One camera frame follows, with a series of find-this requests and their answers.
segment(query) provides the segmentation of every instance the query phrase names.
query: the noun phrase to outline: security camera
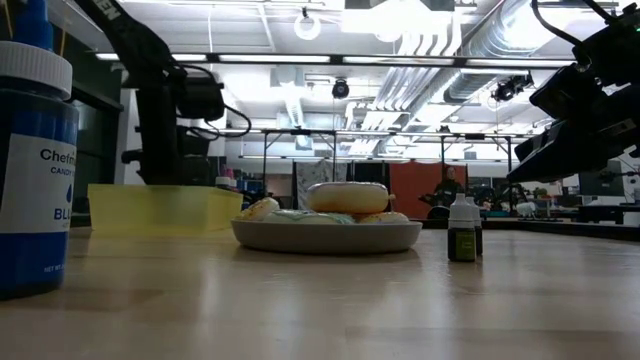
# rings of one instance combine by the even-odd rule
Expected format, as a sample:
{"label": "security camera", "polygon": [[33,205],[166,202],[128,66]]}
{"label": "security camera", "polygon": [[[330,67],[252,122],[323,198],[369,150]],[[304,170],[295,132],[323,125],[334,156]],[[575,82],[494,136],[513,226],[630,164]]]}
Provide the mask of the security camera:
{"label": "security camera", "polygon": [[336,79],[335,85],[333,85],[333,90],[331,90],[331,94],[334,99],[344,99],[349,96],[349,85],[347,85],[347,80],[345,79]]}

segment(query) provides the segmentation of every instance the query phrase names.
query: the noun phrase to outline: jar lid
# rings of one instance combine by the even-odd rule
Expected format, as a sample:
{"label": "jar lid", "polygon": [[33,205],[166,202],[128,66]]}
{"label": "jar lid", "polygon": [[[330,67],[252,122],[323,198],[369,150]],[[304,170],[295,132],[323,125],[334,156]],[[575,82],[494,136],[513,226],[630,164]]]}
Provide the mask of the jar lid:
{"label": "jar lid", "polygon": [[63,57],[39,47],[0,41],[0,77],[30,80],[55,88],[71,98],[73,67]]}

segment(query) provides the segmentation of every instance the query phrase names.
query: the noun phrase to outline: plastic tub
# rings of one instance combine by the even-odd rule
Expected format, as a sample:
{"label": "plastic tub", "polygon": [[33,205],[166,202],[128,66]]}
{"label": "plastic tub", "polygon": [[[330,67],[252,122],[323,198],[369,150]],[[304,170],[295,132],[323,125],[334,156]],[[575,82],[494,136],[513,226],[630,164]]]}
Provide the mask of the plastic tub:
{"label": "plastic tub", "polygon": [[89,185],[91,227],[112,235],[202,235],[231,227],[242,195],[201,186]]}

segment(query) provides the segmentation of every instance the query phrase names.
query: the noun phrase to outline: ceiling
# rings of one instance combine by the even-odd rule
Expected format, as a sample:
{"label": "ceiling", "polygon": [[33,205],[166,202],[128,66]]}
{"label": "ceiling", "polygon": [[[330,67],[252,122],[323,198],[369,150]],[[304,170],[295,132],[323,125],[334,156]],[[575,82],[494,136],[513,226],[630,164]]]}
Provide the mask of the ceiling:
{"label": "ceiling", "polygon": [[[296,18],[301,14],[300,6],[276,7],[277,0],[252,5],[242,5],[239,1],[227,2],[225,5],[224,1],[215,1],[216,5],[197,6],[171,5],[161,1],[164,0],[129,0],[122,5],[132,17],[156,32],[173,52],[368,55],[398,54],[402,51],[401,40],[384,42],[371,33],[343,32],[342,16],[348,12],[344,10],[345,0],[306,4],[309,14],[319,18],[321,24],[320,33],[313,40],[303,40],[294,31]],[[464,38],[497,2],[457,2],[456,9],[464,10],[459,11],[458,15],[461,36]],[[77,10],[77,5],[70,4],[67,0],[49,0],[49,7],[52,22],[57,25],[66,22],[68,31],[96,52],[112,52],[102,32]],[[301,25],[304,30],[311,27],[306,23],[308,21],[305,20]],[[381,20],[380,26],[383,26],[385,21]],[[561,17],[561,21],[565,30],[578,38],[585,38],[603,26],[601,19],[589,12],[572,13],[570,17]],[[570,50],[568,43],[553,38],[531,55],[568,58],[571,57]],[[278,125],[278,113],[287,114],[285,99],[288,98],[288,93],[278,84],[273,86],[274,68],[275,66],[269,65],[220,64],[212,67],[225,83],[225,100],[255,119],[257,127],[275,127]],[[326,127],[334,126],[334,115],[345,117],[349,103],[373,101],[385,84],[390,70],[387,67],[308,65],[298,65],[296,68],[303,75],[302,88],[297,95],[300,100],[299,106],[304,113],[327,114]],[[553,71],[532,72],[536,86],[551,74]],[[351,90],[349,98],[333,99],[331,89],[336,78],[347,80]],[[411,80],[411,76],[407,75],[407,80]],[[455,122],[450,121],[450,116],[445,116],[435,125],[441,125],[442,122],[449,125],[452,131],[460,132],[497,130],[513,133],[532,131],[532,123],[547,117],[528,103],[528,96],[533,89],[497,109],[496,104],[489,99],[491,90],[493,88],[488,86],[475,92],[465,106],[456,108],[457,110],[451,114],[455,116]],[[540,132],[542,128],[536,127],[534,132]],[[293,146],[291,139],[285,138],[282,141],[287,141]]]}

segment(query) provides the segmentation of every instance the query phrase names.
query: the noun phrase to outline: glazed donut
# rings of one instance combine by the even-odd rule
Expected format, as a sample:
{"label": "glazed donut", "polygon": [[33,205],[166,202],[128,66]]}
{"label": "glazed donut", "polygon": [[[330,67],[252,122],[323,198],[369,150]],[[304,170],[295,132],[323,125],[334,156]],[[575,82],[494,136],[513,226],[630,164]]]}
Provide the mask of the glazed donut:
{"label": "glazed donut", "polygon": [[408,222],[409,218],[398,212],[373,214],[358,220],[358,224],[400,224]]}
{"label": "glazed donut", "polygon": [[389,203],[387,188],[377,183],[329,182],[308,190],[307,204],[317,212],[375,214]]}
{"label": "glazed donut", "polygon": [[236,220],[244,220],[244,221],[262,221],[267,215],[272,212],[280,209],[280,205],[278,202],[272,198],[264,198],[255,202],[253,205],[244,209]]}
{"label": "glazed donut", "polygon": [[276,210],[267,215],[263,222],[286,224],[353,224],[355,221],[344,214],[319,214],[313,211]]}

